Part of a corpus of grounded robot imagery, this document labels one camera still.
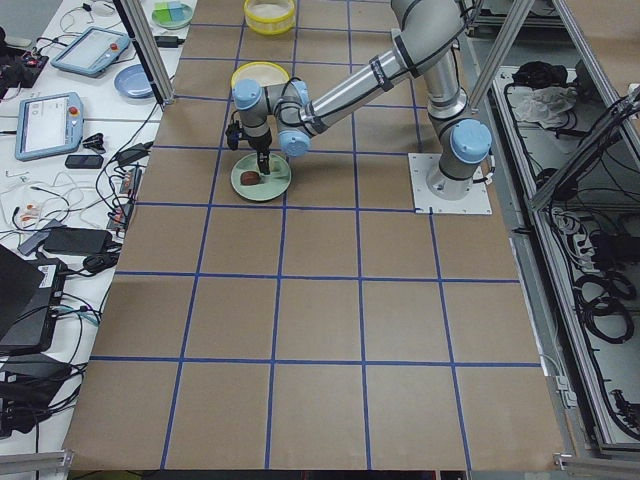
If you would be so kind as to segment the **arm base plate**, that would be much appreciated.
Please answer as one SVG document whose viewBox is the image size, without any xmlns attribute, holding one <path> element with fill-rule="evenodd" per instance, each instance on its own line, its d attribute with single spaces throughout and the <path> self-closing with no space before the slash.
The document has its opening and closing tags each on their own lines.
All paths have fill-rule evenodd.
<svg viewBox="0 0 640 480">
<path fill-rule="evenodd" d="M 439 169 L 440 154 L 409 153 L 413 210 L 417 214 L 481 215 L 492 214 L 488 188 L 478 165 L 466 180 L 452 180 Z"/>
</svg>

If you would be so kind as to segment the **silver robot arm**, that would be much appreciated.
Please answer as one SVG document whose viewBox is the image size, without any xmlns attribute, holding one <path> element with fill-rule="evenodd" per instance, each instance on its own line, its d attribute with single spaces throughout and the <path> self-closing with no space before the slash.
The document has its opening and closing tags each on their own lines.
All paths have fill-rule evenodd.
<svg viewBox="0 0 640 480">
<path fill-rule="evenodd" d="M 234 112 L 226 127 L 231 150 L 245 142 L 257 156 L 257 169 L 268 174 L 274 145 L 290 158 L 306 154 L 313 138 L 357 110 L 391 94 L 406 82 L 424 83 L 428 119 L 441 157 L 435 168 L 450 182 L 470 181 L 487 158 L 492 138 L 473 120 L 469 98 L 459 78 L 453 45 L 483 7 L 461 1 L 393 1 L 397 25 L 389 47 L 319 96 L 300 77 L 263 86 L 253 78 L 232 88 Z"/>
</svg>

